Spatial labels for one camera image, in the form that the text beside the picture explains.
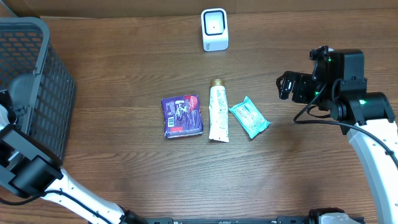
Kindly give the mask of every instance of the chocolate bar wrapper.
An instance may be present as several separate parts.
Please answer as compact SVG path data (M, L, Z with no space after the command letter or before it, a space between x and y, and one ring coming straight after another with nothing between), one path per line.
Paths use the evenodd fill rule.
M164 136L177 138L203 133L200 102L197 95L162 99Z

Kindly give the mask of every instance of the wooden surface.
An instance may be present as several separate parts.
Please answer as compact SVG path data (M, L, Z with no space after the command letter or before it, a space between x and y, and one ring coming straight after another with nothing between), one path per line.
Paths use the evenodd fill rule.
M19 16L136 17L200 15L222 7L229 14L398 8L396 0L3 0Z
M78 92L64 166L96 194L143 217L272 218L340 207L376 223L363 169L335 126L294 125L303 107L277 77L311 72L323 44L366 56L369 91L398 111L398 10L228 16L229 49L204 53L199 16L49 21ZM209 84L229 106L252 99L272 124L252 141L229 115L230 143L210 142ZM202 136L166 140L160 99L198 94ZM10 200L4 189L2 197ZM50 202L1 205L2 223L86 223Z

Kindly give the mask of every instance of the gray plastic basket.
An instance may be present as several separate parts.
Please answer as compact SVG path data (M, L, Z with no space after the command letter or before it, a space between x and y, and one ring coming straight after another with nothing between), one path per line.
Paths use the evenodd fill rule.
M0 18L0 90L8 89L17 126L63 161L75 81L38 18Z

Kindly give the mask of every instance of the teal packet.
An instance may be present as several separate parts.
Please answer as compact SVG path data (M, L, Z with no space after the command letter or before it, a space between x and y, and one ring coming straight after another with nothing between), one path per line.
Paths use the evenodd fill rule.
M242 124L251 139L265 130L271 123L260 114L260 111L257 110L256 106L254 106L253 102L247 96L242 103L233 106L229 111Z

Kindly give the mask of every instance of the white tube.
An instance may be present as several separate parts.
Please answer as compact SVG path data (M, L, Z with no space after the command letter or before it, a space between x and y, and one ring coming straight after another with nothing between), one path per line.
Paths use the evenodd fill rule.
M229 142L228 138L228 101L224 80L210 82L210 133L209 139Z

